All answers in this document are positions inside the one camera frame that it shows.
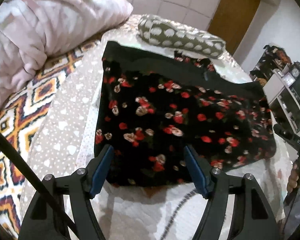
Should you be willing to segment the black floral garment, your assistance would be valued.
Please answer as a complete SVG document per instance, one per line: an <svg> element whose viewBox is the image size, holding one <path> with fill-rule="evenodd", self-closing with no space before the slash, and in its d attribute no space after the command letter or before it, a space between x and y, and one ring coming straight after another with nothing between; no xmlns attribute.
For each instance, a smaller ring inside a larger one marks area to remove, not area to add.
<svg viewBox="0 0 300 240"><path fill-rule="evenodd" d="M110 184L189 183L186 146L223 171L275 154L270 108L258 82L229 82L209 59L172 59L114 41L102 66L94 154L112 146Z"/></svg>

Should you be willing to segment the white shelf unit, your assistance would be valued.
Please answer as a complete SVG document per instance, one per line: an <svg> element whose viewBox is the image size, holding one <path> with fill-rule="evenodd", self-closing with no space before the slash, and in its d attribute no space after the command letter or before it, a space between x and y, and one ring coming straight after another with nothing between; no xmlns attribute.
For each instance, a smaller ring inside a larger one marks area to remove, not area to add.
<svg viewBox="0 0 300 240"><path fill-rule="evenodd" d="M263 90L276 123L300 136L300 97L293 88L295 80L290 73L284 76L278 70L272 73Z"/></svg>

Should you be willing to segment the cluttered dark rack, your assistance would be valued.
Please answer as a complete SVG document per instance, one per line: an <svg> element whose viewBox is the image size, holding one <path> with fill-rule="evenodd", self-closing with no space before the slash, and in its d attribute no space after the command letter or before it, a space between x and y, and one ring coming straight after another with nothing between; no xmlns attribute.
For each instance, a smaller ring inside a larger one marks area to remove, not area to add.
<svg viewBox="0 0 300 240"><path fill-rule="evenodd" d="M258 81L261 86L265 86L273 75L273 71L282 71L286 65L292 65L290 57L281 47L265 45L264 52L257 65L250 71L253 80Z"/></svg>

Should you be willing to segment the patchwork quilted bedspread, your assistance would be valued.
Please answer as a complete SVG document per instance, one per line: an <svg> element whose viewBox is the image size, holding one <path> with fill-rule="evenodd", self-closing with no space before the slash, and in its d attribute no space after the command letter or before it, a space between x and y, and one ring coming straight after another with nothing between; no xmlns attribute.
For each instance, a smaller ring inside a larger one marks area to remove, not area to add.
<svg viewBox="0 0 300 240"><path fill-rule="evenodd" d="M140 15L44 68L0 112L0 132L39 178L68 176L93 157L101 56L110 40L150 50L137 36ZM190 239L206 200L193 184L159 190L106 184L92 201L107 239Z"/></svg>

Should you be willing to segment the brown wooden door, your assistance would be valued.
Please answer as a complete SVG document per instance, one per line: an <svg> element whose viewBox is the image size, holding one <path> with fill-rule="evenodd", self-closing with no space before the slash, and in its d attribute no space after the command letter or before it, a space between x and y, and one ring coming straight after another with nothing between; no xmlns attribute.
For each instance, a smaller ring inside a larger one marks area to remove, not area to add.
<svg viewBox="0 0 300 240"><path fill-rule="evenodd" d="M220 0L208 32L222 38L226 42L226 50L234 54L259 5L260 0Z"/></svg>

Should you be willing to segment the olive white-dotted pillow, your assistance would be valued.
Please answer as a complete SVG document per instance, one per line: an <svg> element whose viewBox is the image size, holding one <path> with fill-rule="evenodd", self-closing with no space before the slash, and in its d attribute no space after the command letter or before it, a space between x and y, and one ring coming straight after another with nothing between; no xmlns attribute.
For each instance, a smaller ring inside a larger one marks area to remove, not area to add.
<svg viewBox="0 0 300 240"><path fill-rule="evenodd" d="M158 15L143 15L138 30L140 37L154 46L188 50L213 59L219 58L226 47L216 35Z"/></svg>

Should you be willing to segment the pink white duvet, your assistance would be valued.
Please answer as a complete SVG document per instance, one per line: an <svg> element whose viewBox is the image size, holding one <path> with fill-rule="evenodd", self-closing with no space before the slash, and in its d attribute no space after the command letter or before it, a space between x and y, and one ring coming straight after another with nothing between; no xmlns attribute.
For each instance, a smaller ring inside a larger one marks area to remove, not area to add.
<svg viewBox="0 0 300 240"><path fill-rule="evenodd" d="M0 6L0 108L48 57L72 50L131 15L127 0L4 0Z"/></svg>

